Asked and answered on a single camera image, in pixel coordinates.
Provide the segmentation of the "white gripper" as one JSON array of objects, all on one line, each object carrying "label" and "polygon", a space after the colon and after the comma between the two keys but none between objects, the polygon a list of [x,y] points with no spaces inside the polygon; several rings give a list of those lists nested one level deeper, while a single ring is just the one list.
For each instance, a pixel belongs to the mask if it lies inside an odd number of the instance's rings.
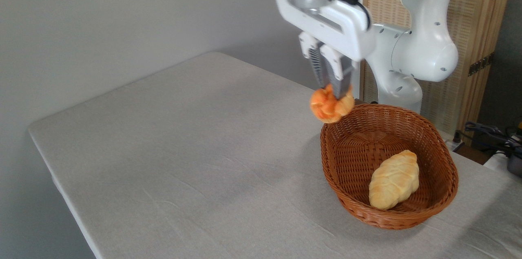
[{"label": "white gripper", "polygon": [[285,21],[304,31],[299,34],[301,52],[319,88],[331,84],[336,99],[345,97],[354,71],[352,60],[367,58],[376,46],[369,12],[344,0],[275,1]]}]

